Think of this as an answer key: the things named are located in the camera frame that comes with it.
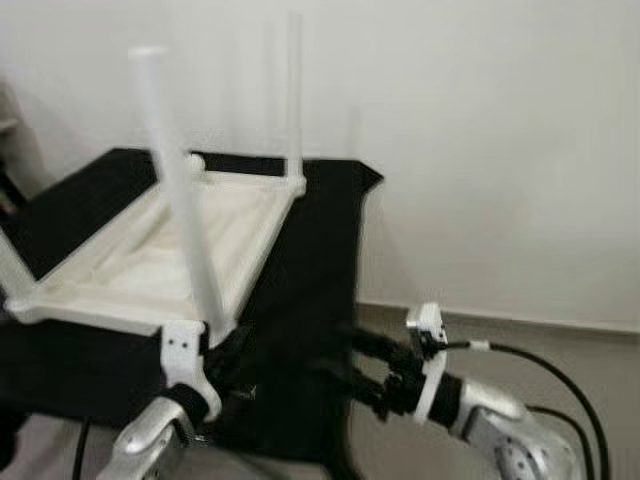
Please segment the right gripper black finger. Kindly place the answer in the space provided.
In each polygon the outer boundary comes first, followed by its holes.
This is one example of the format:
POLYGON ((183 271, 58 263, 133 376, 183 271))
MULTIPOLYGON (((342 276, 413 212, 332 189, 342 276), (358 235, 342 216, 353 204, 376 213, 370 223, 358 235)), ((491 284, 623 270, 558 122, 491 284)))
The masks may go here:
POLYGON ((315 371, 334 384, 344 396, 365 404, 372 412, 390 412, 384 385, 371 379, 355 366, 338 362, 316 362, 315 371))
POLYGON ((397 356, 399 344, 396 340, 381 333, 370 332, 361 326, 339 326, 338 334, 351 349, 379 360, 390 362, 397 356))

